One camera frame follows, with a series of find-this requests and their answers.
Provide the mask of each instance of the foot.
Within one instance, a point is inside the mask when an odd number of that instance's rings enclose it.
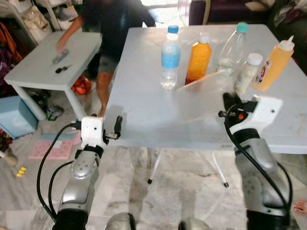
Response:
[[[306,200],[299,200],[294,203],[294,212],[300,215],[307,215]]]
[[[106,109],[101,108],[101,110],[100,110],[100,112],[99,112],[99,114],[98,114],[98,117],[104,117],[105,112],[106,112]]]

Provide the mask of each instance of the blue bottle cap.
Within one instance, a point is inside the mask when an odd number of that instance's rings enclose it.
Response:
[[[245,33],[248,30],[248,24],[238,23],[238,25],[236,26],[236,30],[240,33]]]
[[[177,25],[170,25],[168,27],[167,32],[170,33],[170,34],[177,34],[178,30],[179,30],[179,26],[177,26]]]

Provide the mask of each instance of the yellow squeeze bottle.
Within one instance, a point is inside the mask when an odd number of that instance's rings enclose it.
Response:
[[[186,77],[186,85],[206,75],[212,50],[209,46],[209,34],[201,33],[199,42],[192,46],[190,62]]]
[[[271,55],[264,63],[264,66],[253,83],[255,90],[261,92],[267,91],[274,80],[278,79],[293,54],[293,37],[291,36],[289,40],[281,41],[280,44],[274,47]]]

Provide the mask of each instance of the hand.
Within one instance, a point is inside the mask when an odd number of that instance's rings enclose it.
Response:
[[[57,42],[57,52],[58,53],[61,53],[65,49],[66,43],[67,43],[67,39],[65,39],[64,37],[61,37],[59,39],[59,41]]]

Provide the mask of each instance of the small white bottle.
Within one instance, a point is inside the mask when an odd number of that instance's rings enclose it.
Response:
[[[238,94],[244,94],[251,81],[258,74],[260,64],[263,56],[260,54],[252,53],[244,62],[241,71],[234,83],[234,91]]]

